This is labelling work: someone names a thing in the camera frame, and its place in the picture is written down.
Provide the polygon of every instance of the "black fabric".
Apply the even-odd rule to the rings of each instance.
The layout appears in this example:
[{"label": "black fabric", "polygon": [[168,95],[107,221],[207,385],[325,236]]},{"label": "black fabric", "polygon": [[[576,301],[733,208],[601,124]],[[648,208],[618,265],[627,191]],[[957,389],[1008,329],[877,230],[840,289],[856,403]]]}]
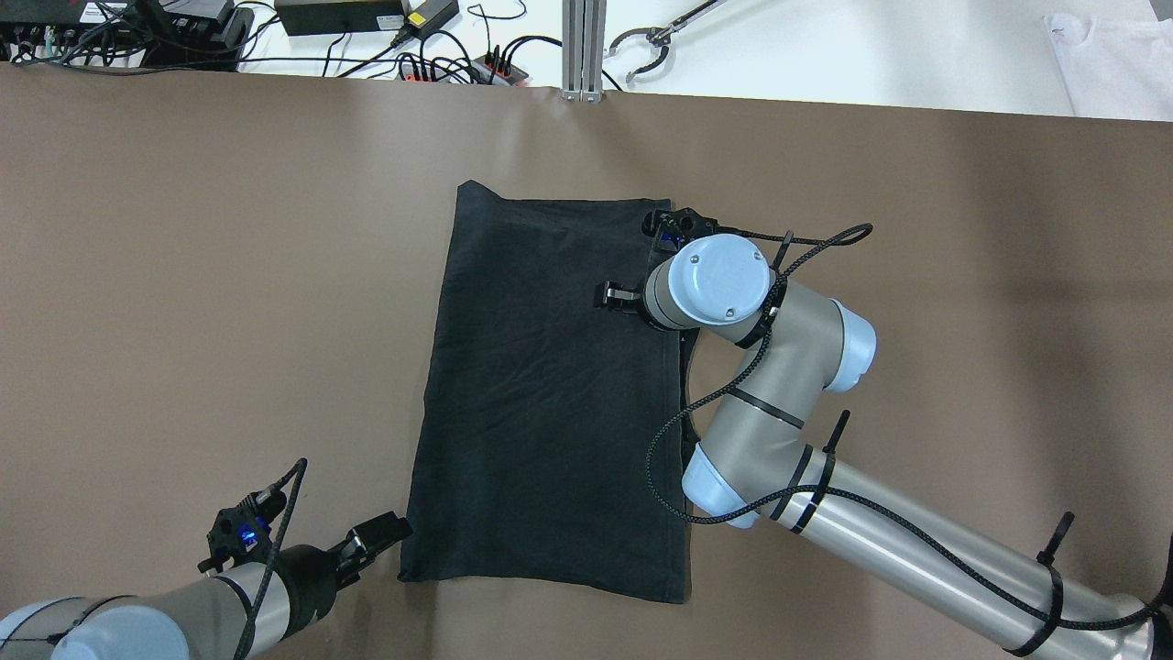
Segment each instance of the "black fabric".
[{"label": "black fabric", "polygon": [[[679,338],[592,306],[644,275],[666,200],[503,199],[460,186],[399,578],[537,578],[683,603],[684,523],[644,483],[680,410]],[[680,440],[656,457],[678,506]]]}]

